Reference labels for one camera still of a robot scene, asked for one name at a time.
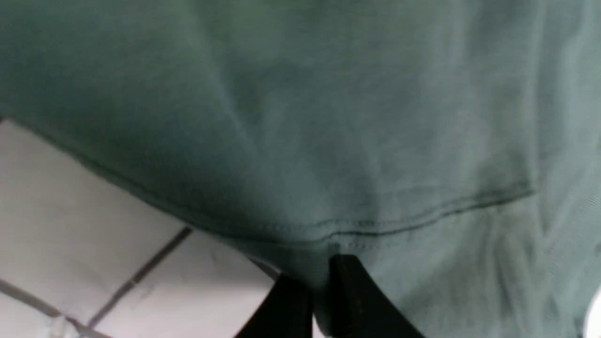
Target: green t-shirt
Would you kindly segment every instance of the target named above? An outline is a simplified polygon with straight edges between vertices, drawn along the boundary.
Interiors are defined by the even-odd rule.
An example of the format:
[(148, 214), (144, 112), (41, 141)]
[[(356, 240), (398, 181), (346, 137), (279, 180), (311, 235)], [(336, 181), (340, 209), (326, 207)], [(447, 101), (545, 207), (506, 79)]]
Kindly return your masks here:
[(429, 338), (573, 338), (601, 282), (601, 2), (0, 2), (0, 115)]

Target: tile grout line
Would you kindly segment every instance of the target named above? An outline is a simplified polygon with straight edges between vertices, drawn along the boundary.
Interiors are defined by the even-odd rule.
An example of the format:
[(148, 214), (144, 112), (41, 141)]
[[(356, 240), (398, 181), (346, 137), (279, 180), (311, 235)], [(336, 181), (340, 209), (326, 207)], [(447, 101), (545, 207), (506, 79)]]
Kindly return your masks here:
[(103, 333), (97, 332), (93, 328), (86, 327), (85, 325), (78, 322), (77, 319), (64, 315), (56, 307), (44, 302), (43, 300), (32, 295), (31, 293), (15, 285), (12, 285), (11, 283), (3, 279), (0, 279), (0, 293), (22, 304), (32, 307), (33, 309), (46, 315), (48, 318), (64, 316), (66, 321), (69, 322), (69, 324), (72, 324), (80, 335), (83, 335), (88, 338), (112, 338)]
[(162, 249), (159, 250), (146, 264), (144, 264), (127, 282), (113, 294), (109, 301), (88, 321), (88, 328), (94, 329), (102, 319), (108, 315), (117, 303), (127, 295), (136, 285), (143, 281), (170, 253), (192, 233), (192, 229), (185, 227), (178, 232)]

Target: seam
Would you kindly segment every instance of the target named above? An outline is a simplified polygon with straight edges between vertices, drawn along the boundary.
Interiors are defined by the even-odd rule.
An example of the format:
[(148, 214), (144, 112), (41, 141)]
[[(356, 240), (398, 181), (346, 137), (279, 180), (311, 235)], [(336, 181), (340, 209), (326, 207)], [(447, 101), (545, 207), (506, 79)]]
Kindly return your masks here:
[[(203, 211), (200, 211), (190, 205), (179, 203), (178, 201), (172, 200), (168, 197), (165, 197), (164, 195), (161, 195), (155, 191), (152, 191), (151, 189), (144, 186), (143, 184), (138, 183), (138, 182), (130, 179), (129, 177), (126, 177), (126, 176), (120, 174), (119, 172), (117, 172), (115, 170), (107, 168), (106, 166), (104, 166), (101, 163), (97, 162), (96, 160), (90, 158), (89, 156), (75, 150), (74, 147), (70, 147), (66, 143), (61, 142), (60, 140), (52, 137), (51, 135), (49, 135), (48, 133), (43, 131), (43, 129), (37, 128), (35, 126), (35, 123), (31, 123), (30, 121), (23, 121), (22, 119), (17, 119), (16, 122), (18, 124), (23, 125), (27, 129), (34, 131), (37, 135), (48, 140), (50, 143), (63, 149), (67, 153), (75, 156), (75, 158), (79, 159), (80, 162), (84, 163), (89, 169), (95, 171), (99, 175), (103, 176), (105, 179), (111, 180), (115, 183), (122, 183), (126, 186), (126, 188), (131, 189), (132, 192), (137, 192), (140, 195), (139, 197), (142, 198), (143, 200), (145, 200), (147, 203), (150, 203), (150, 204), (158, 207), (159, 209), (163, 209), (163, 210), (166, 209), (169, 213), (176, 214), (179, 218), (187, 221), (190, 224), (193, 224), (194, 226), (197, 226), (199, 229), (213, 233), (215, 235), (225, 236), (225, 237), (232, 238), (232, 239), (236, 239), (236, 238), (237, 239), (249, 239), (249, 240), (256, 241), (256, 242), (265, 242), (264, 240), (261, 240), (261, 239), (249, 238), (247, 236), (240, 236), (240, 235), (232, 234), (229, 232), (225, 232), (223, 230), (214, 229), (213, 227), (207, 226), (206, 224), (204, 224), (204, 225), (198, 224), (198, 220), (191, 220), (190, 217), (182, 215), (181, 213), (175, 213), (175, 212), (173, 212), (173, 209), (172, 210), (169, 210), (169, 209), (176, 208), (176, 209), (180, 209), (185, 212), (193, 212), (193, 213), (199, 215), (200, 217), (204, 218), (204, 220), (206, 220), (207, 223), (213, 222), (215, 224), (220, 224), (220, 225), (225, 225), (225, 226), (253, 227), (255, 229), (269, 229), (269, 230), (280, 231), (280, 232), (287, 232), (287, 231), (291, 231), (291, 230), (292, 231), (294, 231), (294, 230), (295, 231), (307, 231), (307, 230), (314, 230), (314, 229), (325, 227), (325, 226), (332, 226), (332, 225), (336, 225), (336, 224), (348, 224), (348, 225), (356, 225), (356, 226), (372, 226), (373, 227), (373, 226), (390, 226), (390, 225), (397, 225), (397, 224), (401, 225), (401, 224), (418, 223), (417, 225), (412, 225), (412, 226), (408, 226), (408, 227), (406, 226), (406, 227), (403, 227), (400, 229), (392, 229), (392, 230), (388, 230), (388, 231), (384, 231), (384, 232), (356, 232), (356, 233), (354, 233), (354, 232), (336, 232), (333, 235), (330, 234), (328, 236), (325, 236), (325, 237), (317, 239), (317, 240), (304, 241), (304, 242), (315, 242), (315, 241), (322, 241), (325, 238), (334, 236), (336, 234), (338, 234), (338, 235), (355, 234), (355, 235), (359, 235), (359, 236), (390, 235), (390, 234), (402, 232), (405, 230), (411, 230), (414, 228), (422, 227), (423, 226), (422, 223), (429, 223), (429, 224), (435, 223), (437, 220), (439, 220), (443, 217), (446, 217), (448, 215), (457, 214), (457, 213), (463, 212), (465, 210), (475, 209), (480, 204), (485, 204), (485, 205), (489, 205), (489, 206), (495, 205), (495, 204), (503, 204), (504, 200), (506, 200), (506, 199), (512, 200), (513, 199), (512, 196), (514, 196), (514, 195), (524, 197), (524, 196), (528, 196), (528, 195), (531, 195), (534, 193), (534, 191), (530, 187), (529, 182), (527, 180), (525, 180), (525, 181), (516, 182), (512, 185), (509, 185), (508, 187), (506, 187), (504, 189), (486, 191), (486, 192), (482, 192), (482, 193), (467, 196), (467, 197), (455, 198), (453, 200), (443, 202), (435, 207), (428, 208), (425, 211), (422, 211), (416, 215), (412, 215), (412, 216), (406, 217), (406, 218), (400, 218), (397, 220), (388, 220), (388, 221), (367, 221), (367, 220), (354, 221), (354, 220), (343, 220), (343, 219), (329, 219), (329, 220), (323, 220), (323, 221), (320, 221), (317, 223), (312, 223), (312, 224), (263, 224), (263, 223), (259, 224), (259, 223), (253, 223), (250, 221), (246, 222), (246, 221), (238, 221), (238, 220), (227, 220), (227, 219), (223, 219), (223, 218), (211, 217), (211, 216), (205, 214)], [(470, 205), (467, 205), (467, 206), (461, 205), (461, 204), (465, 204), (465, 203), (469, 203), (469, 202), (472, 202), (472, 203), (470, 203), (471, 206)], [(435, 215), (437, 214), (433, 220), (427, 220), (427, 221), (420, 222), (420, 219), (425, 218), (426, 216), (429, 216), (432, 214), (435, 214)]]

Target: white surface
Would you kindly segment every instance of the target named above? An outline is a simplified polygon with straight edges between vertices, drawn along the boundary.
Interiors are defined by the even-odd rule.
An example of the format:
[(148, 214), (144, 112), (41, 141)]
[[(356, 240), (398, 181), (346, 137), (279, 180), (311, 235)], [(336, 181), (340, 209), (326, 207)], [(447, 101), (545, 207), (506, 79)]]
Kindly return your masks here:
[(50, 318), (0, 293), (0, 337), (41, 338)]
[(597, 291), (585, 326), (584, 338), (601, 338), (601, 289)]
[(7, 122), (0, 215), (0, 278), (81, 322), (182, 228)]
[(97, 327), (114, 337), (233, 337), (271, 279), (233, 250), (194, 233)]

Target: green fabric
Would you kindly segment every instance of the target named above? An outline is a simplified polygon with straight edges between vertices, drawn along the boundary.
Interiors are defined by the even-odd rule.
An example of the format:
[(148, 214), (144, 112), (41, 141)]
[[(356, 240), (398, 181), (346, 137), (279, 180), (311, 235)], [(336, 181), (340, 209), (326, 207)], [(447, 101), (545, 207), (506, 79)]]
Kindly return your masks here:
[(0, 105), (317, 292), (357, 254), (429, 338), (575, 337), (601, 282), (598, 0), (5, 0)]

